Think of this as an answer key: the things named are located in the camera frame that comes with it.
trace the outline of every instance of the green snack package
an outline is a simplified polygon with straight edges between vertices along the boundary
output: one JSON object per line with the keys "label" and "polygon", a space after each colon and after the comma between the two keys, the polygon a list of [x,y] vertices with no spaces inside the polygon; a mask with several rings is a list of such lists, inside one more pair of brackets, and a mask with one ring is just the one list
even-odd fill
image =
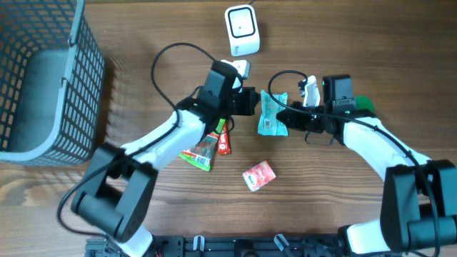
{"label": "green snack package", "polygon": [[179,156],[195,167],[201,168],[204,171],[209,171],[211,168],[211,159],[213,158],[214,149],[216,148],[217,141],[219,140],[219,134],[221,133],[225,122],[225,119],[219,120],[219,124],[216,128],[217,133],[212,132],[206,135],[200,143],[183,151],[179,154]]}

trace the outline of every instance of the snack package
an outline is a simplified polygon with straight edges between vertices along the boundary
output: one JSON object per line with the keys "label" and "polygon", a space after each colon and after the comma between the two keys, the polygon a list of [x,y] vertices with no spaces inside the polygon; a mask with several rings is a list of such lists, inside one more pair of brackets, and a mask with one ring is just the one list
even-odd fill
{"label": "snack package", "polygon": [[220,155],[225,155],[231,153],[230,143],[229,143],[229,133],[227,132],[227,123],[224,123],[222,127],[221,136],[219,137],[219,144],[218,144],[218,153]]}
{"label": "snack package", "polygon": [[251,191],[257,191],[276,177],[266,161],[255,165],[243,173],[243,178]]}
{"label": "snack package", "polygon": [[[257,133],[263,136],[288,136],[287,127],[276,119],[276,114],[285,108],[277,104],[264,90],[261,91],[262,114],[258,122]],[[275,99],[287,104],[287,93],[273,94]]]}
{"label": "snack package", "polygon": [[[219,121],[216,128],[217,133],[221,133],[225,122],[225,119]],[[213,158],[214,148],[219,140],[219,135],[217,133],[213,132],[205,136],[200,143],[183,151],[179,156],[195,167],[201,168],[204,171],[209,171],[211,169],[211,159]]]}

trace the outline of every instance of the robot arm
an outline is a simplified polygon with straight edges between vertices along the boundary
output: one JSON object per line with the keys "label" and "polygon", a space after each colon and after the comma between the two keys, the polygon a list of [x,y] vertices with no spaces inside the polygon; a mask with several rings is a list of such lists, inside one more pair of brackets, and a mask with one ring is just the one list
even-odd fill
{"label": "robot arm", "polygon": [[[308,92],[314,95],[305,96],[306,103],[306,99],[320,97],[317,96],[318,90]],[[415,152],[387,131],[373,113],[357,110],[349,75],[324,77],[323,92],[325,106],[294,102],[292,108],[303,112],[286,109],[277,115],[277,119],[293,129],[314,133],[327,131],[340,144],[358,153],[385,181],[381,217],[375,221],[339,229],[339,236],[346,242],[345,255],[391,251],[401,253],[435,246],[431,206],[418,201],[419,193],[427,194],[423,180],[412,160],[381,131],[404,147],[428,176],[438,209],[437,222],[441,231],[439,244],[455,244],[457,189],[453,181],[457,179],[456,167],[447,160],[432,161],[429,157]],[[348,119],[335,119],[336,115],[362,121],[370,127]]]}
{"label": "robot arm", "polygon": [[[100,228],[124,253],[143,256],[151,245],[152,235],[141,223],[146,216],[159,171],[182,151],[214,131],[219,119],[230,115],[254,114],[260,96],[254,88],[243,87],[248,68],[246,61],[215,61],[196,99],[188,97],[179,102],[176,105],[178,111],[164,124],[121,148],[109,143],[100,146],[94,153],[85,177],[160,138],[175,126],[176,115],[179,115],[178,126],[167,137],[133,156],[130,161],[107,169],[81,186],[71,203],[71,210]],[[122,176],[128,181],[125,191],[120,192],[108,185],[108,176],[115,179]]]}

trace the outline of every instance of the white power adapter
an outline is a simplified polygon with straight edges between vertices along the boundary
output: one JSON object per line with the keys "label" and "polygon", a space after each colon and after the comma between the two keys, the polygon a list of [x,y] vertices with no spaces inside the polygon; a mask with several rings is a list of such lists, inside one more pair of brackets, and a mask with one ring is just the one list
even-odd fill
{"label": "white power adapter", "polygon": [[226,10],[226,25],[232,56],[253,54],[260,49],[256,12],[249,4]]}

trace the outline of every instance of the white plastic part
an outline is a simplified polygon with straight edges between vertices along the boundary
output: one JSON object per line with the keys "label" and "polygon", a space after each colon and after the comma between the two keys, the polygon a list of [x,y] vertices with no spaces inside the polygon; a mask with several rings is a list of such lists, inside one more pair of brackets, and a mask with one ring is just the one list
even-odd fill
{"label": "white plastic part", "polygon": [[[198,116],[193,115],[189,111],[178,110],[178,112],[181,117],[178,127],[151,148],[134,156],[136,161],[139,163],[149,162],[157,171],[160,171],[182,151],[195,146],[200,141],[205,131],[205,124],[200,121]],[[176,114],[173,113],[168,121],[154,129],[151,133],[134,142],[126,143],[121,147],[126,149],[125,154],[133,153],[162,136],[175,123]]]}
{"label": "white plastic part", "polygon": [[127,256],[142,257],[152,243],[151,233],[141,224],[135,234],[125,243],[116,242]]}
{"label": "white plastic part", "polygon": [[308,82],[305,85],[305,96],[303,100],[304,107],[317,107],[321,102],[321,94],[317,87],[317,79],[315,76],[309,76]]}
{"label": "white plastic part", "polygon": [[[359,118],[359,121],[366,122],[370,125],[377,126],[381,130],[388,133],[395,140],[397,140],[407,151],[411,151],[411,154],[419,162],[419,164],[425,164],[430,160],[429,157],[424,156],[421,153],[417,153],[413,149],[409,148],[392,133],[384,128],[381,121],[377,118],[365,117]],[[394,167],[399,164],[406,166],[413,166],[413,162],[406,157],[405,153],[388,140],[385,136],[379,132],[373,131],[371,128],[366,126],[348,122],[344,125],[344,144],[351,150],[354,150],[373,168],[376,173],[384,181],[386,177],[386,169]]]}
{"label": "white plastic part", "polygon": [[384,241],[379,219],[352,225],[347,230],[351,250],[357,254],[390,251]]}
{"label": "white plastic part", "polygon": [[260,49],[256,12],[251,5],[228,8],[225,19],[232,56],[254,54]]}
{"label": "white plastic part", "polygon": [[238,60],[238,61],[227,61],[227,60],[221,60],[222,62],[226,64],[230,64],[233,67],[236,68],[238,73],[243,77],[243,79],[249,79],[249,75],[251,73],[251,64],[247,60]]}

